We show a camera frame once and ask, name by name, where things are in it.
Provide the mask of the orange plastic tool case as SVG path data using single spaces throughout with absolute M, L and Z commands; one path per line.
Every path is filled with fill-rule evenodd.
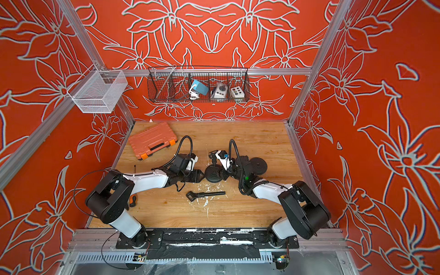
M 166 122 L 150 127 L 128 139 L 138 160 L 145 160 L 155 152 L 175 145 L 177 141 L 177 135 Z

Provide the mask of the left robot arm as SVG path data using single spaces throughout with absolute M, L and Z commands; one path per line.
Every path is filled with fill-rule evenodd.
M 125 236 L 130 246 L 142 248 L 149 242 L 149 237 L 146 228 L 128 212 L 131 197 L 147 190 L 171 186 L 180 192 L 186 183 L 201 182 L 204 174 L 194 168 L 197 161 L 192 138 L 186 135 L 181 139 L 174 157 L 151 172 L 108 172 L 91 191 L 85 205 L 102 223 L 112 226 Z

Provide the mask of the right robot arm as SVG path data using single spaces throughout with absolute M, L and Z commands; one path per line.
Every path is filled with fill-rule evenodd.
M 233 139 L 229 141 L 226 164 L 227 175 L 238 181 L 242 195 L 271 201 L 283 208 L 286 217 L 267 228 L 273 245 L 294 236 L 310 239 L 330 221 L 330 211 L 305 182 L 280 184 L 260 177 L 249 158 L 239 154 Z

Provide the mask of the black mic clip pole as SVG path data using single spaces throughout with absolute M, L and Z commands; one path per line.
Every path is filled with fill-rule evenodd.
M 225 195 L 225 194 L 226 194 L 225 191 L 217 191 L 217 192 L 192 192 L 192 191 L 189 191 L 186 194 L 186 197 L 190 202 L 193 202 L 198 198 L 219 196 L 219 195 Z
M 218 164 L 217 152 L 218 152 L 218 150 L 214 150 L 212 152 L 209 152 L 208 156 L 212 162 L 209 166 L 222 168 L 222 166 Z

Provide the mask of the clear plastic wall bin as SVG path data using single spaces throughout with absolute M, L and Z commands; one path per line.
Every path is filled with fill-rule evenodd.
M 108 114 L 115 109 L 127 85 L 122 71 L 116 71 L 116 76 L 92 71 L 67 95 L 82 113 Z

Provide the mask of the black round stand base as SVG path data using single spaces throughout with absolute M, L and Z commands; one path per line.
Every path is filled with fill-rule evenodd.
M 205 178 L 210 183 L 219 183 L 222 181 L 223 167 L 220 165 L 210 165 L 206 168 L 204 174 Z

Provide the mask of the white device black knobs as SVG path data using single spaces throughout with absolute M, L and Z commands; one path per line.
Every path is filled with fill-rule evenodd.
M 228 86 L 222 83 L 217 83 L 212 91 L 212 99 L 225 99 L 228 94 Z

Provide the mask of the white button box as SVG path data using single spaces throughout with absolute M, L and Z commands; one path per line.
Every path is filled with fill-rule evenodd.
M 229 89 L 230 97 L 235 100 L 240 100 L 245 98 L 245 93 L 241 87 L 232 87 Z

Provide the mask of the teal box in basket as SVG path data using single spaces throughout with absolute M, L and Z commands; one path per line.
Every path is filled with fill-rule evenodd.
M 205 86 L 202 82 L 198 80 L 194 80 L 190 86 L 190 92 L 197 95 L 207 95 L 209 92 L 209 88 Z

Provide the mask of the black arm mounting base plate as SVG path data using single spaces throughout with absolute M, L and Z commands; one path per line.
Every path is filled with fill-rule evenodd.
M 149 229 L 147 239 L 135 248 L 119 234 L 115 248 L 134 250 L 148 260 L 268 261 L 273 254 L 298 249 L 297 236 L 278 241 L 266 229 Z

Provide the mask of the orange black handled tool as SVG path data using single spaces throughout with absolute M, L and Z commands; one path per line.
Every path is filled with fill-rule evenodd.
M 137 196 L 133 195 L 131 196 L 131 198 L 129 199 L 129 207 L 135 207 L 137 204 Z

